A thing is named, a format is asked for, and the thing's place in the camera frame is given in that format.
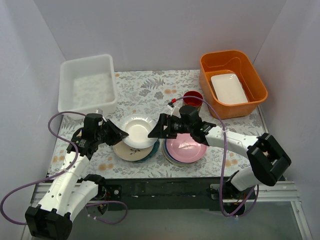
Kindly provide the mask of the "cream blue leaf plate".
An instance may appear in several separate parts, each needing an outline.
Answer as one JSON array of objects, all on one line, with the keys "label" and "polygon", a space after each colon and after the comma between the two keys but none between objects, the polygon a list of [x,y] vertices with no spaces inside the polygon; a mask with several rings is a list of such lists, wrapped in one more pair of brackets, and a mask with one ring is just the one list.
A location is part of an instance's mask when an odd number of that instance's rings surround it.
[{"label": "cream blue leaf plate", "polygon": [[135,162],[145,158],[152,151],[153,146],[147,148],[133,148],[121,141],[112,148],[119,158],[125,161]]}]

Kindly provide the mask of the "teal scalloped plate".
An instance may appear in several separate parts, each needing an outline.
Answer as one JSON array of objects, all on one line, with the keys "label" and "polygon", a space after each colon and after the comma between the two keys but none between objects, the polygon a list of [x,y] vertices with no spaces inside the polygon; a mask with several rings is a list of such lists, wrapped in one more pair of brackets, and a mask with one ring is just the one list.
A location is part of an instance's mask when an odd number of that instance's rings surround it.
[{"label": "teal scalloped plate", "polygon": [[158,152],[159,147],[160,147],[160,141],[157,140],[155,142],[155,144],[153,145],[153,148],[152,148],[151,152],[147,156],[145,156],[144,158],[136,161],[135,163],[143,163],[143,162],[148,161],[149,159],[151,159]]}]

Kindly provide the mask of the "white deep round plate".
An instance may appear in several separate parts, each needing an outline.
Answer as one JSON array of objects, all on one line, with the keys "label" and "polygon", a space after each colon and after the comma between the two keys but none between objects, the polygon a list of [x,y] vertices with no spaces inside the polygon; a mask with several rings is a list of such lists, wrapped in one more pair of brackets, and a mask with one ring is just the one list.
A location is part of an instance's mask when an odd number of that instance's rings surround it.
[{"label": "white deep round plate", "polygon": [[156,126],[156,122],[145,114],[132,114],[125,117],[119,128],[128,133],[123,142],[135,149],[146,149],[153,146],[157,138],[149,138],[149,133]]}]

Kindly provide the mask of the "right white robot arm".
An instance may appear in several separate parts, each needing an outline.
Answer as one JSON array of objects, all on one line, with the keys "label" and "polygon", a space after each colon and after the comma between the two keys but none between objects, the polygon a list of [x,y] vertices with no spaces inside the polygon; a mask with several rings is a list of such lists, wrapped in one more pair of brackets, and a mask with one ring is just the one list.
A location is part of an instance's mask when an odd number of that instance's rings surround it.
[{"label": "right white robot arm", "polygon": [[176,139],[189,134],[199,144],[227,149],[247,158],[250,166],[233,173],[223,183],[221,192],[237,199],[253,186],[273,187],[292,161],[277,140],[269,133],[261,136],[243,135],[227,131],[214,123],[203,121],[190,105],[179,109],[180,116],[162,113],[149,138]]}]

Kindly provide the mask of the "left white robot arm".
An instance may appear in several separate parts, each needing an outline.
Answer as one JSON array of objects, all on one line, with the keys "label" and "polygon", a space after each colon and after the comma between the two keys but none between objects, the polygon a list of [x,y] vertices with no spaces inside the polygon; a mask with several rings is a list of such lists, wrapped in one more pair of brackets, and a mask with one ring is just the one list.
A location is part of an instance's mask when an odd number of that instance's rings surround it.
[{"label": "left white robot arm", "polygon": [[89,165],[99,145],[114,146],[129,134],[99,113],[88,113],[83,127],[72,135],[66,149],[63,166],[38,202],[25,212],[25,219],[33,237],[45,240],[66,240],[79,212],[92,200],[106,205],[106,180],[97,174],[87,175],[75,187],[81,173]]}]

